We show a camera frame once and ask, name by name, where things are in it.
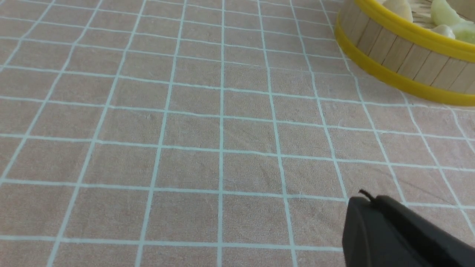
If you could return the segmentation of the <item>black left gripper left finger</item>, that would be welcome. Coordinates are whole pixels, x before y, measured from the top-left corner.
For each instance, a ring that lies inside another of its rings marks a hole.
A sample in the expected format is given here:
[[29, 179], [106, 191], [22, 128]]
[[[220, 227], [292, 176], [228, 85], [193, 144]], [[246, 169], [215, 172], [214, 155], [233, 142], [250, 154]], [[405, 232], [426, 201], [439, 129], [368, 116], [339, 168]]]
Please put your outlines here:
[[348, 267], [473, 267], [474, 256], [423, 256], [373, 205], [369, 192], [349, 198], [342, 247]]

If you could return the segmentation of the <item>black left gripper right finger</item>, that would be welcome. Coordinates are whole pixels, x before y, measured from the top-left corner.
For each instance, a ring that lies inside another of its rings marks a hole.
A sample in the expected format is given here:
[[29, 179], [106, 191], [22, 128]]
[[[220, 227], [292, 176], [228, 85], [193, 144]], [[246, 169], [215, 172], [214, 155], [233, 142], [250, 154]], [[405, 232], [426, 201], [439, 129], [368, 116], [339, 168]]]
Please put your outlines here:
[[378, 195], [373, 205], [423, 256], [474, 256], [473, 247], [389, 196]]

